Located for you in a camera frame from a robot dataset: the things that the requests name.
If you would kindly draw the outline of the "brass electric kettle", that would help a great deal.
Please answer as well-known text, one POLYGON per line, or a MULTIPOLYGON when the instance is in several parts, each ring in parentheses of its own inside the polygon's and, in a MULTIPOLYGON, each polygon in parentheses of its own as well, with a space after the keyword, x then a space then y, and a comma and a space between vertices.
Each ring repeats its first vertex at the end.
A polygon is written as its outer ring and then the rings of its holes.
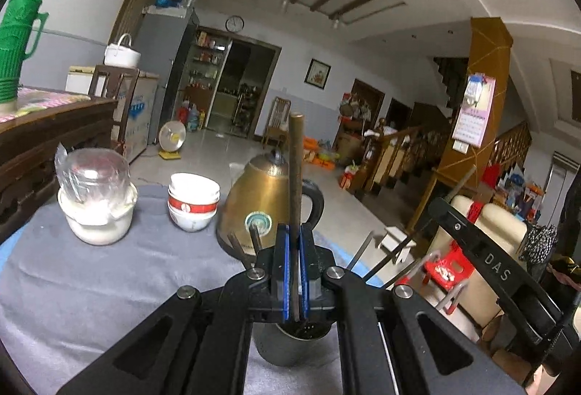
POLYGON ((289 162, 278 148, 254 156, 231 186, 220 207, 217 236, 223 250, 234 257, 228 240, 235 235, 244 253, 255 259, 249 227, 258 230, 263 248, 275 245, 279 224, 289 223, 289 162))

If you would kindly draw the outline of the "grey perforated utensil holder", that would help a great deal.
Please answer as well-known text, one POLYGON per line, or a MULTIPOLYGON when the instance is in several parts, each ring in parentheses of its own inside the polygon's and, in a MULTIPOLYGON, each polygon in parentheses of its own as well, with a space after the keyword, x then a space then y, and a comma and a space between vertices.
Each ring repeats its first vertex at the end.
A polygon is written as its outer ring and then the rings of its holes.
POLYGON ((304 366, 324 356, 332 324, 321 322, 255 323, 253 340, 258 354, 274 366, 304 366))

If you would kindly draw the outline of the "small white stool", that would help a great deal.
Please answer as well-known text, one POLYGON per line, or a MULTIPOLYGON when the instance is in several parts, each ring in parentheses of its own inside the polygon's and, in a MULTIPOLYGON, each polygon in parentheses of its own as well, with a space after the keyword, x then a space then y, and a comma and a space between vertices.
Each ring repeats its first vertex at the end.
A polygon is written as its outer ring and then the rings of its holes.
MULTIPOLYGON (((383 249, 385 252, 392 251, 398 245, 398 243, 402 241, 406 236, 407 234, 397 226, 386 227, 384 229, 383 236, 379 239, 376 247, 378 249, 383 249)), ((399 257, 397 258, 397 261, 393 263, 400 264, 402 262, 405 262, 408 259, 411 250, 416 245, 417 244, 415 243, 415 241, 411 241, 408 244, 408 246, 403 249, 399 257)))

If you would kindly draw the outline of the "red plastic stool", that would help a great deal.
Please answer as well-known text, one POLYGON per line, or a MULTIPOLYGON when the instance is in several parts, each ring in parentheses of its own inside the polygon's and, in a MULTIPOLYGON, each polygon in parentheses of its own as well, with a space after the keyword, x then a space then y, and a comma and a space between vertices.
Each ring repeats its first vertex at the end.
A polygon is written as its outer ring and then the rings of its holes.
POLYGON ((466 258, 456 241, 452 240, 444 255, 436 260, 429 259, 423 265, 422 284, 433 281, 441 289, 450 292, 457 285, 467 282, 474 271, 474 265, 466 258))

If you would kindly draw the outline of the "white red bowl stack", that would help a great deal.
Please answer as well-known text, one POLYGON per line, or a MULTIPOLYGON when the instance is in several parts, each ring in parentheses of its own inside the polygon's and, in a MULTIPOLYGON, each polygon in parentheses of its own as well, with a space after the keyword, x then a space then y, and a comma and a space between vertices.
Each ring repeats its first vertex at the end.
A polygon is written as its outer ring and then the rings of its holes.
POLYGON ((169 216, 177 227, 194 233, 206 228, 218 211, 220 185, 207 177, 175 173, 167 189, 169 216))

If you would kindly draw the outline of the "wooden stair railing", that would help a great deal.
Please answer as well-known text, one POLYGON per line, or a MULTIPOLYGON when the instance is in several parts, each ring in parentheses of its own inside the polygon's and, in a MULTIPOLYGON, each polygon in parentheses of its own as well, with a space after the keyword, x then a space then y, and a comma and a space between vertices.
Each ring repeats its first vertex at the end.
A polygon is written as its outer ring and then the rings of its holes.
POLYGON ((349 192, 358 199, 378 195, 382 188, 394 188, 412 174, 439 164, 451 127, 420 125, 386 133, 385 120, 364 133, 364 153, 349 192))

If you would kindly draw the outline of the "wooden chair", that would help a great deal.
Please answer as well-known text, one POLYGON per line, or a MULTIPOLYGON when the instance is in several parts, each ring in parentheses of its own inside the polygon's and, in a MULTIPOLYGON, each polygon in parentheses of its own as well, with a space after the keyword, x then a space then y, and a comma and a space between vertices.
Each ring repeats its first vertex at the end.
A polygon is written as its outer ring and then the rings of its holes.
POLYGON ((288 139, 288 121, 292 102, 276 96, 273 100, 261 145, 265 147, 270 141, 275 141, 276 147, 283 147, 288 139))

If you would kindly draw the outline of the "white plastic basin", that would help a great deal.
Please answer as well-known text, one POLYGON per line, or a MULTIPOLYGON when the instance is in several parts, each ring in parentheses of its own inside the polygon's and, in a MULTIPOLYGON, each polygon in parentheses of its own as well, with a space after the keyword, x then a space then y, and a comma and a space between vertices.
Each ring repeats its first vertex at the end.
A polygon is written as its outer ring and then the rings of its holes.
POLYGON ((73 234, 89 245, 112 245, 128 233, 133 221, 138 191, 130 184, 124 200, 110 208, 102 202, 77 204, 62 188, 57 201, 73 234))

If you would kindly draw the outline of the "white chest freezer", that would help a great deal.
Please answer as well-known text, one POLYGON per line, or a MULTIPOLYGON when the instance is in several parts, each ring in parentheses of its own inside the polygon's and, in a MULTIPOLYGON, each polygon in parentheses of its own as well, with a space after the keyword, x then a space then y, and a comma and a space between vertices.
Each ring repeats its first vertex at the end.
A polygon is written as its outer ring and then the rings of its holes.
POLYGON ((133 162, 148 146, 159 76, 143 70, 97 65, 70 66, 65 90, 117 102, 112 147, 133 162))

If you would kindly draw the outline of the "clear plastic bag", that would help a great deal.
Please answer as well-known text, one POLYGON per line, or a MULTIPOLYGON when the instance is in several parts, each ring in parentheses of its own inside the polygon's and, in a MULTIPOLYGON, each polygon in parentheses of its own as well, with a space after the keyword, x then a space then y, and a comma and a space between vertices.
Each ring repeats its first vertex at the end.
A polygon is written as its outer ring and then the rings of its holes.
POLYGON ((77 204, 95 201, 114 208, 124 200, 131 184, 128 162, 109 148, 68 151, 59 144, 54 166, 60 188, 77 204))

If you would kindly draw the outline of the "grey table cloth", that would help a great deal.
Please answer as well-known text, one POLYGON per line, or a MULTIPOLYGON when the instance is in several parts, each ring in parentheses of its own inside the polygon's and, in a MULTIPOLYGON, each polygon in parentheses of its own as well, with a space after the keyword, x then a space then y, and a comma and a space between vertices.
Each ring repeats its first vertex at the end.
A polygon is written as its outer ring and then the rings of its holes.
POLYGON ((103 247, 51 201, 2 248, 1 340, 29 386, 53 394, 179 287, 212 290, 241 270, 213 227, 174 225, 164 187, 139 188, 129 231, 103 247))

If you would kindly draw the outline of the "grey refrigerator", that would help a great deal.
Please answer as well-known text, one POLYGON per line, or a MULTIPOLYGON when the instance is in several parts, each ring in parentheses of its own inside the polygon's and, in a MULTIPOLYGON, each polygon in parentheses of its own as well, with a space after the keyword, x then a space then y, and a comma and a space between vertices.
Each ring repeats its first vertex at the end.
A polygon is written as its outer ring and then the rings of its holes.
POLYGON ((148 144, 155 144, 159 129, 172 118, 199 19, 195 9, 155 5, 143 9, 142 15, 133 48, 141 54, 139 68, 159 76, 148 134, 148 144))

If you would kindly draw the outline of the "framed wall picture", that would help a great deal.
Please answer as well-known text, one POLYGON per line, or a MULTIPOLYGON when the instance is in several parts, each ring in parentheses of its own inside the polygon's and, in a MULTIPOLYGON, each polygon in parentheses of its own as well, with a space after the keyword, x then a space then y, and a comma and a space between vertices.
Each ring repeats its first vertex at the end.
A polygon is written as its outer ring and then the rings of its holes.
POLYGON ((309 64, 304 82, 311 86, 324 89, 330 70, 331 67, 329 65, 316 59, 312 59, 309 64))

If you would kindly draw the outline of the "wall calendar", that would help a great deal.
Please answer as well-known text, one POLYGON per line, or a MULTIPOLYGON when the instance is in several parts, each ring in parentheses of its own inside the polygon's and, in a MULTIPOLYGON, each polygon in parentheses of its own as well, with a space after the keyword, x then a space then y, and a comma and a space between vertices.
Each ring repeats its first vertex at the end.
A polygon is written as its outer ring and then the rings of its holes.
POLYGON ((452 132, 452 139, 460 144, 480 148, 487 130, 494 97, 495 79, 482 73, 468 76, 460 111, 452 132))

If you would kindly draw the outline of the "round wall clock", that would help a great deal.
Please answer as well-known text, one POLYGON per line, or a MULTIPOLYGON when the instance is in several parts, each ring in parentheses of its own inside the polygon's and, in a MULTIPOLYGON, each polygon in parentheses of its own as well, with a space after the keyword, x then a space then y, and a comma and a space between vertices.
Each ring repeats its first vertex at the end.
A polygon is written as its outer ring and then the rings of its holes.
POLYGON ((241 16, 229 16, 224 26, 227 32, 240 33, 244 29, 245 21, 241 16))

